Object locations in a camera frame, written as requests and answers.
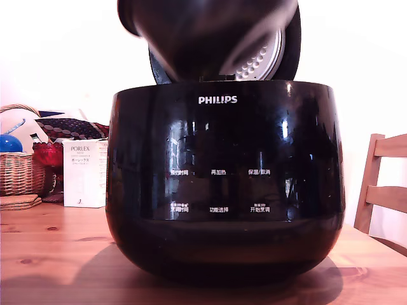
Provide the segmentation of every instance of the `glossy black surface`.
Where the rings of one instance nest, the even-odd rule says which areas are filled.
[[[222,104],[225,96],[237,102]],[[167,278],[283,280],[320,263],[340,233],[340,147],[324,85],[225,81],[119,92],[110,230],[130,260]]]
[[[296,8],[296,0],[118,0],[123,26],[147,39],[177,81],[235,71]]]

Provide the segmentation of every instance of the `white wall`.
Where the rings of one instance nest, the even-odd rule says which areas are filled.
[[[297,80],[335,90],[353,224],[369,135],[407,133],[407,4],[300,0]],[[121,26],[115,0],[0,1],[1,103],[81,108],[108,123],[115,92],[153,85],[147,46]],[[381,185],[406,185],[407,163],[384,160]],[[407,245],[407,217],[376,208],[371,234]]]
[[[354,223],[371,133],[407,133],[407,4],[300,0],[297,80],[332,86],[343,141],[347,213]],[[407,186],[407,162],[383,159],[379,185]],[[407,215],[374,207],[370,233],[407,246]]]
[[[145,41],[115,0],[0,1],[1,103],[80,108],[109,123],[113,95],[155,84]]]

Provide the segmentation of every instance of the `wooden chair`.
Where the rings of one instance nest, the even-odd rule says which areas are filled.
[[[354,227],[369,234],[373,205],[407,213],[407,187],[377,186],[382,157],[407,158],[407,134],[385,139],[384,135],[372,134]],[[395,251],[407,256],[407,249],[383,238],[373,237]]]

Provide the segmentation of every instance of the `wicker basket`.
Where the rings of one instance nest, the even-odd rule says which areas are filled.
[[[2,107],[0,113],[11,109],[27,109],[39,114],[29,106],[18,104]],[[51,191],[54,181],[52,171],[36,161],[33,154],[0,153],[0,196],[43,195]]]

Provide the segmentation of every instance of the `philips logo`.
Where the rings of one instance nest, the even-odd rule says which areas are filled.
[[[237,96],[230,96],[230,95],[222,95],[221,97],[199,97],[198,104],[227,104],[237,103]]]

